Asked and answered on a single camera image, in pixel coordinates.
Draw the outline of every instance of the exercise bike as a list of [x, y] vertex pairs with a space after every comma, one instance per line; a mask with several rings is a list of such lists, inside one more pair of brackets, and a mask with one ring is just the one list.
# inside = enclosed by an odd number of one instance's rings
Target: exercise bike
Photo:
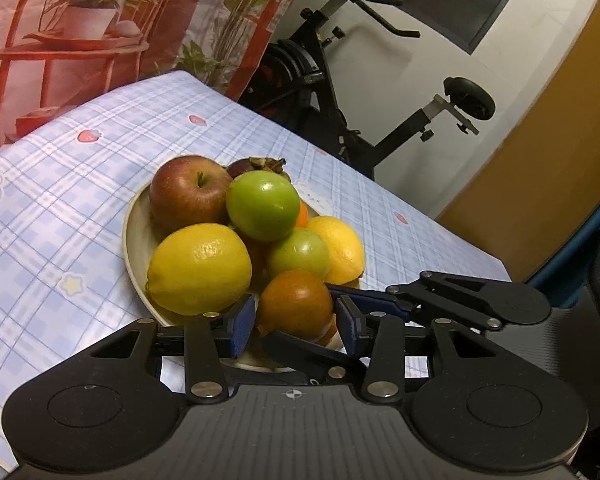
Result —
[[[476, 83], [461, 77], [445, 79], [443, 87], [448, 100], [434, 95], [375, 146], [358, 130], [350, 130], [338, 107], [324, 49], [334, 40], [345, 37], [338, 27], [333, 36], [322, 38], [319, 31], [329, 18], [347, 1], [401, 38], [419, 38], [416, 30], [400, 30], [384, 19], [366, 2], [400, 6], [401, 0], [329, 0], [320, 10], [303, 9], [304, 23], [288, 40], [270, 43], [260, 65], [239, 102], [295, 132], [315, 146], [349, 164], [360, 173], [374, 178], [374, 168], [411, 137], [420, 134], [424, 142], [433, 136], [428, 124], [443, 111], [458, 120], [464, 133], [479, 130], [462, 112], [480, 121], [491, 119], [495, 103]], [[318, 108], [312, 105], [315, 94]]]

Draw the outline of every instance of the plant pot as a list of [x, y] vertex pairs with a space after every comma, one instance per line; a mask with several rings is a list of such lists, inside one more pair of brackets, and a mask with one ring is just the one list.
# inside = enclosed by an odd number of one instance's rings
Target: plant pot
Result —
[[62, 36], [72, 40], [101, 40], [116, 9], [68, 6], [62, 14]]

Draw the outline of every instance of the plaid tablecloth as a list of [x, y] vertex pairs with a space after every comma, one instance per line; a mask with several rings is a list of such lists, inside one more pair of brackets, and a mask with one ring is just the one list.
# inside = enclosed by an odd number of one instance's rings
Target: plaid tablecloth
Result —
[[[184, 72], [97, 98], [0, 154], [0, 413], [9, 394], [113, 330], [147, 316], [126, 275], [127, 205], [170, 158], [221, 164], [284, 156], [366, 249], [363, 288], [440, 270], [508, 280], [502, 263], [280, 126]], [[162, 380], [182, 387], [165, 362]], [[0, 428], [0, 463], [15, 460]]]

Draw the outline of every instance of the blue gripper pad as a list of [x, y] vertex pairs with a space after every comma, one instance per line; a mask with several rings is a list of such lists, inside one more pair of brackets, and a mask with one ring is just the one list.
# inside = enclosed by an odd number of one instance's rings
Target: blue gripper pad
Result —
[[244, 294], [240, 300], [235, 302], [224, 318], [226, 332], [231, 338], [230, 349], [232, 359], [240, 357], [245, 346], [247, 346], [247, 341], [249, 340], [255, 321], [255, 297], [252, 294]]
[[356, 321], [353, 313], [342, 303], [340, 298], [335, 298], [333, 309], [336, 313], [338, 333], [347, 354], [358, 354], [358, 338], [356, 337]]
[[370, 312], [379, 310], [391, 314], [392, 316], [400, 317], [405, 323], [408, 323], [411, 320], [410, 314], [398, 306], [397, 298], [386, 292], [379, 292], [378, 290], [359, 290], [357, 288], [349, 288], [348, 286], [341, 285], [328, 285], [328, 289], [334, 304], [340, 296], [346, 294], [353, 300], [363, 314], [369, 314]]
[[347, 354], [368, 357], [371, 330], [366, 326], [366, 314], [362, 314], [346, 294], [335, 301], [334, 311], [338, 332]]

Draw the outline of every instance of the wooden door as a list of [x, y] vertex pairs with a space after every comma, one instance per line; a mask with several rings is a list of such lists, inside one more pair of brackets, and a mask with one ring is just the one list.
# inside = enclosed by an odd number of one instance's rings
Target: wooden door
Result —
[[438, 221], [525, 280], [600, 203], [600, 0], [552, 81]]

